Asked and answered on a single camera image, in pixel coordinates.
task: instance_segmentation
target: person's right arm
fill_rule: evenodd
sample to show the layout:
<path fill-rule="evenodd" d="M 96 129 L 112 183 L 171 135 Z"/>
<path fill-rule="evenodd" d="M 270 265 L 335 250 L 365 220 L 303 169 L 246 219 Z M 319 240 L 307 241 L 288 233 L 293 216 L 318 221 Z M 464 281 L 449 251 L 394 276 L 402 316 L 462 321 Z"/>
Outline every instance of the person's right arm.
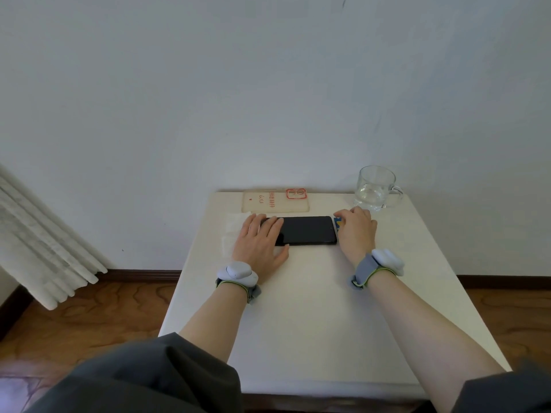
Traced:
<path fill-rule="evenodd" d="M 356 267 L 375 248 L 377 222 L 368 210 L 335 213 L 342 217 L 339 243 Z M 433 309 L 390 271 L 368 281 L 392 335 L 438 412 L 449 412 L 465 382 L 504 369 L 469 335 Z"/>

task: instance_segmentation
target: white tissue paper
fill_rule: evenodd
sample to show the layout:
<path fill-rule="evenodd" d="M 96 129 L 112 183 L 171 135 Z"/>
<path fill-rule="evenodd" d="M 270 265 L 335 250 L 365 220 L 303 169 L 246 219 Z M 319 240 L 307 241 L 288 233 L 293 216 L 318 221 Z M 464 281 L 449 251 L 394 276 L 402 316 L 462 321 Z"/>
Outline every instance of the white tissue paper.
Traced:
<path fill-rule="evenodd" d="M 247 213 L 226 213 L 226 230 L 222 235 L 222 255 L 225 258 L 231 257 L 234 250 L 234 244 L 239 236 L 243 222 L 251 212 Z"/>

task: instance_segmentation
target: black smartphone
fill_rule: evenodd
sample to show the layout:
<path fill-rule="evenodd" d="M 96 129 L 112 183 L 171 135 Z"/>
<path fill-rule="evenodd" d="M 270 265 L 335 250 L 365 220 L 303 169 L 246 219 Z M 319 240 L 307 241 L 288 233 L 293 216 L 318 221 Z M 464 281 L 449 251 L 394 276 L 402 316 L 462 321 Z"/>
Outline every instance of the black smartphone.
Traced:
<path fill-rule="evenodd" d="M 276 246 L 337 244 L 337 235 L 330 216 L 284 217 L 284 219 L 285 222 L 275 242 Z"/>

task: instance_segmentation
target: wooden floor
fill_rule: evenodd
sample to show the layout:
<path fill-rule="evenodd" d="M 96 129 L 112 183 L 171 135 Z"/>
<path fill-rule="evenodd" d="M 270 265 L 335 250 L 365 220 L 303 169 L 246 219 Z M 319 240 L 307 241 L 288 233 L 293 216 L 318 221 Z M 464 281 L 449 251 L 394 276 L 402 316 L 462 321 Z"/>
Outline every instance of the wooden floor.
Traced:
<path fill-rule="evenodd" d="M 19 413 L 75 365 L 157 336 L 175 285 L 97 283 L 48 311 L 33 302 L 0 342 L 0 412 Z M 551 291 L 469 290 L 513 368 L 551 369 Z"/>

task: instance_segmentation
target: hand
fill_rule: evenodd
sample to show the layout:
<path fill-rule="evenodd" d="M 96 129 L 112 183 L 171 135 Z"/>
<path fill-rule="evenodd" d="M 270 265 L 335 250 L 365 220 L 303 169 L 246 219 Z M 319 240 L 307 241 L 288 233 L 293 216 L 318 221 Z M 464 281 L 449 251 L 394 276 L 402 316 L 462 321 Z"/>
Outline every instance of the hand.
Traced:
<path fill-rule="evenodd" d="M 342 217 L 339 244 L 356 268 L 365 255 L 375 249 L 377 221 L 371 220 L 369 210 L 362 210 L 357 206 L 352 210 L 339 210 L 334 216 Z"/>
<path fill-rule="evenodd" d="M 260 226 L 265 218 L 265 214 L 251 214 L 247 217 L 231 255 L 234 261 L 251 265 L 258 274 L 258 284 L 270 278 L 289 257 L 289 245 L 285 245 L 278 256 L 273 254 L 283 219 L 273 216 Z"/>

